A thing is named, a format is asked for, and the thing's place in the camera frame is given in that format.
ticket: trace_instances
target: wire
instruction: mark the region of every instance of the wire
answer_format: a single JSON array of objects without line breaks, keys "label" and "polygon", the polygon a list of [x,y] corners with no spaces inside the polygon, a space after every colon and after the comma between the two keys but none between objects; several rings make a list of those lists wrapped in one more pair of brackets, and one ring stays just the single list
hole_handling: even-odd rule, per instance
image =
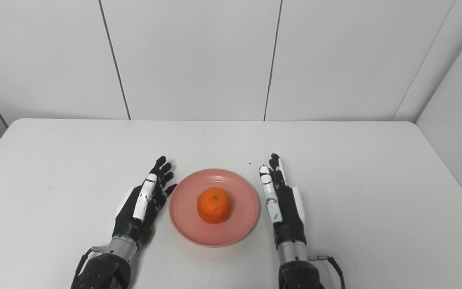
[{"label": "wire", "polygon": [[88,259],[88,255],[92,253],[92,248],[88,249],[88,251],[81,256],[81,259],[79,260],[79,264],[77,265],[76,272],[74,274],[74,278],[72,279],[72,284],[71,284],[71,289],[74,289],[74,285],[76,284],[78,278],[79,278],[79,273],[81,272],[81,268],[83,268],[83,265],[85,265],[85,261]]},{"label": "wire", "polygon": [[328,262],[332,265],[332,267],[336,270],[336,273],[340,276],[340,282],[341,282],[341,289],[345,289],[345,278],[343,277],[343,271],[341,271],[340,265],[334,260],[334,257],[328,256],[327,257]]}]

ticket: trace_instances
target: tangerine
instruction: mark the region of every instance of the tangerine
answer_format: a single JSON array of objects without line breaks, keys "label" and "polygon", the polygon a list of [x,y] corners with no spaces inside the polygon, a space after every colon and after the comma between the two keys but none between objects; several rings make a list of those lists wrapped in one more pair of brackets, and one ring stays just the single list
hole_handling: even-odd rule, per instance
[{"label": "tangerine", "polygon": [[225,222],[231,214],[231,199],[219,188],[209,188],[197,198],[197,213],[210,224]]}]

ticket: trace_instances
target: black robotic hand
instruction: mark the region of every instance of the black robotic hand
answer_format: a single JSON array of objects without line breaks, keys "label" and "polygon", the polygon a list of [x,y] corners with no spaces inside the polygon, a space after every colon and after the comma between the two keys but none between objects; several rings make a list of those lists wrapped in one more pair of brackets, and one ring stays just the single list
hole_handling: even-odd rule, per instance
[{"label": "black robotic hand", "polygon": [[309,262],[306,252],[304,210],[299,190],[288,186],[277,154],[271,155],[269,164],[271,168],[260,168],[260,178],[279,254],[279,289],[323,289],[319,272]]},{"label": "black robotic hand", "polygon": [[[152,237],[152,225],[177,184],[163,188],[174,177],[172,165],[161,156],[145,181],[134,187],[115,218],[112,240],[106,248],[92,247],[82,256],[71,289],[126,289],[130,285],[130,261]],[[101,253],[86,262],[92,251]]]},{"label": "black robotic hand", "polygon": [[149,174],[154,174],[158,178],[154,185],[152,198],[147,204],[144,220],[133,218],[133,215],[136,200],[147,179],[141,185],[134,187],[126,203],[123,205],[121,212],[119,212],[115,218],[115,227],[112,236],[126,234],[138,243],[139,246],[146,245],[149,242],[152,236],[152,225],[158,216],[158,212],[163,208],[167,202],[167,198],[172,194],[176,185],[178,185],[175,183],[163,191],[165,185],[174,177],[170,169],[172,169],[172,165],[167,163],[167,158],[165,156],[161,156],[156,161],[154,168],[152,168]]}]

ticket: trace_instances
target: cable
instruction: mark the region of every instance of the cable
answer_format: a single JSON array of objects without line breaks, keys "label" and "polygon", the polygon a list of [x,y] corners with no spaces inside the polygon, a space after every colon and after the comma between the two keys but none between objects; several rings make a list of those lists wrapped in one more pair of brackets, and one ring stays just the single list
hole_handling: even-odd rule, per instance
[{"label": "cable", "polygon": [[81,268],[83,268],[83,265],[85,265],[85,261],[88,259],[88,255],[92,253],[92,248],[88,249],[88,251],[81,256],[81,259],[79,260],[79,264],[77,265],[76,272],[74,274],[74,278],[72,279],[72,284],[71,284],[71,289],[74,289],[74,285],[77,282],[77,279],[79,278],[79,273],[81,272]]},{"label": "cable", "polygon": [[345,278],[343,278],[343,271],[341,271],[340,265],[334,260],[334,257],[328,256],[327,257],[328,262],[332,265],[332,267],[336,270],[336,273],[340,276],[340,282],[341,282],[341,289],[345,289]]},{"label": "cable", "polygon": [[327,255],[319,255],[315,257],[309,258],[310,261],[322,261],[322,260],[328,260],[328,262],[332,265],[332,267],[336,270],[336,273],[338,273],[338,276],[340,277],[340,283],[341,283],[341,289],[345,289],[345,278],[343,276],[343,271],[341,271],[340,265],[336,262],[333,256],[327,256]]}]

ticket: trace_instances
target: plate rim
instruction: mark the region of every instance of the plate rim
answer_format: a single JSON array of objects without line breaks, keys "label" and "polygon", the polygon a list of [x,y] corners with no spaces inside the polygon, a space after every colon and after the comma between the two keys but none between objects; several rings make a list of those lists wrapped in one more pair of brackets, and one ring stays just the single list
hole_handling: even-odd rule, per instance
[{"label": "plate rim", "polygon": [[[195,171],[191,174],[189,174],[188,176],[185,176],[179,183],[178,185],[184,181],[185,179],[189,178],[190,176],[194,175],[194,174],[197,174],[199,172],[204,172],[204,171],[210,171],[210,170],[217,170],[217,171],[225,171],[225,172],[230,172],[234,175],[237,175],[239,176],[240,178],[242,178],[245,183],[247,183],[247,185],[249,187],[251,187],[251,190],[254,192],[255,194],[255,201],[256,201],[256,207],[257,207],[257,211],[256,211],[256,214],[255,214],[255,219],[254,219],[254,222],[252,223],[251,225],[251,228],[249,228],[249,230],[247,230],[247,233],[245,235],[243,235],[242,237],[240,237],[239,239],[237,239],[236,241],[232,241],[232,242],[229,242],[229,243],[225,243],[225,244],[222,244],[222,245],[207,245],[207,244],[201,244],[201,243],[198,243],[196,242],[195,240],[191,240],[190,238],[188,238],[187,236],[185,236],[184,234],[182,234],[182,232],[180,232],[180,230],[178,229],[178,227],[175,225],[174,223],[174,220],[172,219],[172,199],[169,201],[169,217],[170,217],[170,223],[172,224],[172,226],[174,227],[174,229],[176,229],[176,232],[178,232],[178,234],[180,234],[181,236],[183,236],[183,238],[187,239],[188,241],[190,241],[191,243],[194,243],[196,245],[199,245],[199,246],[203,246],[203,247],[209,247],[209,248],[217,248],[217,247],[226,247],[226,246],[229,246],[229,245],[233,245],[234,243],[237,243],[239,241],[241,241],[243,238],[245,238],[247,235],[249,235],[251,233],[251,231],[254,229],[256,223],[258,223],[258,216],[259,216],[259,213],[260,213],[260,210],[259,210],[259,200],[258,200],[258,194],[256,192],[256,190],[254,189],[253,185],[251,185],[251,183],[249,183],[249,181],[247,181],[247,179],[245,179],[244,177],[242,177],[240,174],[238,173],[235,173],[231,170],[226,170],[226,169],[220,169],[220,168],[208,168],[208,169],[202,169],[202,170],[198,170],[198,171]],[[174,188],[174,191],[172,192],[172,196],[174,196],[174,192],[176,192],[176,189],[178,189],[178,187],[176,186],[176,188]]]}]

